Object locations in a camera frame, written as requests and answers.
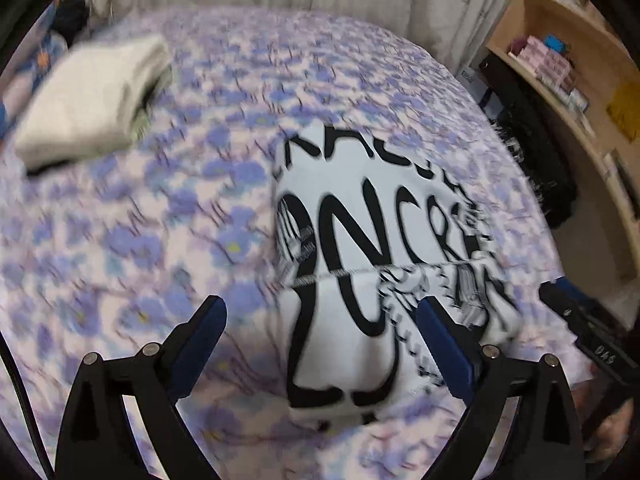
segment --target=black cable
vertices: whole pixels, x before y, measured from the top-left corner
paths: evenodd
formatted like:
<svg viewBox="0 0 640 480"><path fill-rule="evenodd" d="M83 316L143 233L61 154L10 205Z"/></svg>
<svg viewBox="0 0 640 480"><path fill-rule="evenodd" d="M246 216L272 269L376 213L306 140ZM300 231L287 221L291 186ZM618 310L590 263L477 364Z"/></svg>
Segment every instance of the black cable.
<svg viewBox="0 0 640 480"><path fill-rule="evenodd" d="M36 450L38 460L40 460L40 465L42 466L42 469L44 469L44 474L47 476L47 480L55 480L55 474L53 473L53 468L51 466L47 450L44 449L42 437L40 436L40 431L38 430L36 418L33 415L33 409L31 407L31 403L29 402L27 390L24 387L22 378L20 377L20 371L15 364L14 356L11 354L9 347L7 346L6 341L2 336L2 332L0 332L0 357L2 358L2 362L6 367L6 371L9 373L11 382L14 384L14 390L16 395L18 396L18 401L20 402L20 408L22 409L24 420L27 422L27 430L29 430L29 435L31 437L31 441L33 442L33 447Z"/></svg>

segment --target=pillow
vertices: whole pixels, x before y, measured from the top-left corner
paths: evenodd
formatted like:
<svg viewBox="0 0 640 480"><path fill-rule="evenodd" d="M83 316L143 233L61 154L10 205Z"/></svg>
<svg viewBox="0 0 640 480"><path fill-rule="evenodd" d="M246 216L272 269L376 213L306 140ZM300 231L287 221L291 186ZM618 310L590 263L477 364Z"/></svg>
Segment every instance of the pillow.
<svg viewBox="0 0 640 480"><path fill-rule="evenodd" d="M35 51L15 68L14 76L0 96L0 142L24 111L51 67L64 56L66 50L65 40L54 32L48 32Z"/></svg>
<svg viewBox="0 0 640 480"><path fill-rule="evenodd" d="M58 3L59 0L55 0L47 7L11 56L9 63L0 74L0 96L4 94L4 90L11 82L18 66L27 61L45 39L55 18Z"/></svg>

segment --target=graphic print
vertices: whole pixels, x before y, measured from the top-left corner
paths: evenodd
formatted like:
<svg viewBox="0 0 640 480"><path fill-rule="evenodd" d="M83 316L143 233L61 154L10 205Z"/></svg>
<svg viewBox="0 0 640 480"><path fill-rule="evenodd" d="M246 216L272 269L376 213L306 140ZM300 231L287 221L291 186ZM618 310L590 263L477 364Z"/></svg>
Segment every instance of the graphic print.
<svg viewBox="0 0 640 480"><path fill-rule="evenodd" d="M313 122L276 152L287 396L366 410L442 377L416 324L439 298L479 342L519 327L484 213L442 168Z"/></svg>

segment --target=wooden shelf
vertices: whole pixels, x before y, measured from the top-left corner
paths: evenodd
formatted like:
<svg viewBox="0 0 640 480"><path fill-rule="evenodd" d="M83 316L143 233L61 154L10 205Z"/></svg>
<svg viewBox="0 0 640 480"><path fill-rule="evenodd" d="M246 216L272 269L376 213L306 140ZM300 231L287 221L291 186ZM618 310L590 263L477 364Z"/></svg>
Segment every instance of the wooden shelf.
<svg viewBox="0 0 640 480"><path fill-rule="evenodd" d="M626 50L625 45L611 34L603 23L594 20L586 12L580 12L556 0L525 0L525 2L527 6L538 6L564 20L571 20L575 28L591 36L592 40L601 44L603 49L610 50L613 48L622 56L629 57L629 52Z"/></svg>
<svg viewBox="0 0 640 480"><path fill-rule="evenodd" d="M493 41L490 41L487 44L487 47L496 56L500 57L506 64L513 68L513 70L516 71L529 85L531 85L531 87L547 102L547 104L549 104L554 112L560 117L562 122L571 130L575 139L578 140L580 146L587 153L596 172L604 182L607 192L618 211L618 215L620 216L620 220L625 229L634 265L636 267L636 274L640 275L640 223L638 223L634 218L633 209L628 196L617 177L617 173L615 171L610 171L610 167L604 160L604 156L609 151L608 144L610 144L611 139L608 139L609 142L605 139L606 142L602 143L600 135L607 131L611 134L609 137L613 138L616 142L623 139L623 142L625 142L627 146L629 146L629 142L624 139L622 134L615 130L615 127L610 122L610 119L604 110L594 109L590 114L590 122L592 123L593 129L596 131L596 138L594 139L591 137L569 112L569 110L567 110L567 108L556 98L553 92L544 86L527 68L510 57L505 53L503 48ZM608 127L604 126L607 121L610 124ZM620 155L624 157L628 154L620 152Z"/></svg>

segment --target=bed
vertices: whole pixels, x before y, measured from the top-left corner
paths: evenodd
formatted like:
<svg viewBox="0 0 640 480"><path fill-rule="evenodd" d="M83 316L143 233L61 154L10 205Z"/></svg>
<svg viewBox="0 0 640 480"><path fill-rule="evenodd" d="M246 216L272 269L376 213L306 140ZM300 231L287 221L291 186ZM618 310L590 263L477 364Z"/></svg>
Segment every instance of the bed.
<svg viewBox="0 0 640 480"><path fill-rule="evenodd" d="M10 142L2 154L0 326L52 456L84 354L132 355L217 294L227 329L178 408L222 478L422 477L463 412L445 388L387 406L368 426L319 433L289 416L275 343L271 161L313 118L428 155L465 182L492 218L524 317L511 354L554 352L571 383L586 377L564 323L537 297L562 271L536 199L471 97L423 49L351 18L225 7L130 17L103 39L150 32L174 50L174 81L139 145L31 180ZM5 373L0 399L35 465ZM162 476L127 406L149 471ZM496 458L494 449L482 472Z"/></svg>

